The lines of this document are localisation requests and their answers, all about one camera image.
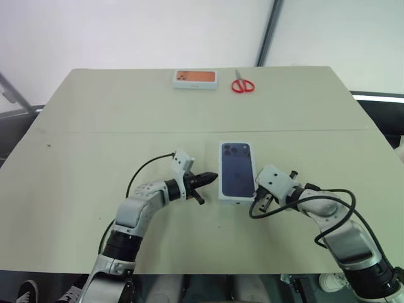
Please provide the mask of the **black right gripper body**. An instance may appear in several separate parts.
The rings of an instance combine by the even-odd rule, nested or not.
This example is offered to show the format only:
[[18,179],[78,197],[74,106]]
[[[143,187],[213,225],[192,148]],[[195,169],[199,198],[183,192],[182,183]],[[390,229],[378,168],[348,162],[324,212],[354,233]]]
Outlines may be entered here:
[[254,194],[254,203],[258,203],[263,196],[266,196],[266,202],[268,200],[268,196],[272,195],[266,188],[262,186],[258,186],[257,190]]

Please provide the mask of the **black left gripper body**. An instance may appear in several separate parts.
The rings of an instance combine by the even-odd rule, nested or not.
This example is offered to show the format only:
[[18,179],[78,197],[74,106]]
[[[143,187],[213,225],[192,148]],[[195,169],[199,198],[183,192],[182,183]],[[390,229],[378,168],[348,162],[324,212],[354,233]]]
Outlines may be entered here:
[[186,188],[186,199],[198,199],[199,194],[196,192],[195,184],[198,182],[198,176],[193,173],[184,175],[184,185]]

